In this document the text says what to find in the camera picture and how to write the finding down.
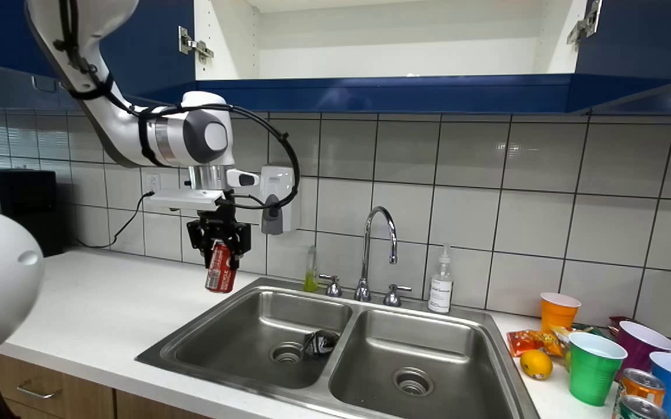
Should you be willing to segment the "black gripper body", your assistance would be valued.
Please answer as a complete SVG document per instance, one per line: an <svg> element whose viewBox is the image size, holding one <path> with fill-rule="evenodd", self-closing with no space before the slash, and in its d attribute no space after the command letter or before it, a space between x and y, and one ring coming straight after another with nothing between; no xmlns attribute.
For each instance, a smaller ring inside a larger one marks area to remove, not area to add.
<svg viewBox="0 0 671 419"><path fill-rule="evenodd" d="M200 240L240 241L247 254L251 248L251 225L235 218L234 207L200 210L194 221L186 222L191 246Z"/></svg>

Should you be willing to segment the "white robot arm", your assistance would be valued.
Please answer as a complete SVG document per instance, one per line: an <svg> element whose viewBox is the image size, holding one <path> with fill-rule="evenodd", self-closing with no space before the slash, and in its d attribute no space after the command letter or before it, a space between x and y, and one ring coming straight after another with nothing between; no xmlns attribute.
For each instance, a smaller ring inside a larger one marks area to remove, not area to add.
<svg viewBox="0 0 671 419"><path fill-rule="evenodd" d="M231 168L234 106L221 96L188 90L176 106L150 106L131 101L111 76L100 41L136 13L137 1L24 0L24 15L120 165ZM40 296L42 257L37 240L0 214L0 345L24 323Z"/></svg>

